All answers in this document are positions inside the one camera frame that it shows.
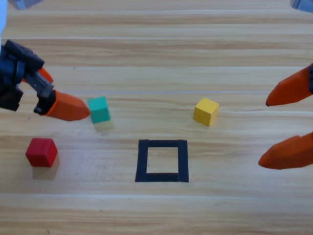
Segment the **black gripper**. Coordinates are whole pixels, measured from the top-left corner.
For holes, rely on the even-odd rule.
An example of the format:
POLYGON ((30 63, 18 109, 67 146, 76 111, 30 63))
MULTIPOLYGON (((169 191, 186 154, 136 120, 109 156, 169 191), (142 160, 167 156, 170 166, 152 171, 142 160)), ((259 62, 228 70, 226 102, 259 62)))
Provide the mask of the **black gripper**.
MULTIPOLYGON (((267 106, 299 102, 313 95, 313 64, 280 81, 266 99, 267 106)), ((313 134, 294 136, 273 145, 258 164, 269 169, 301 168, 313 163, 313 134)))
POLYGON ((37 92, 34 113, 66 121, 87 118, 90 110, 80 98, 54 90, 44 63, 32 50, 7 40, 0 53, 0 107, 18 109, 23 95, 19 85, 24 81, 37 92))

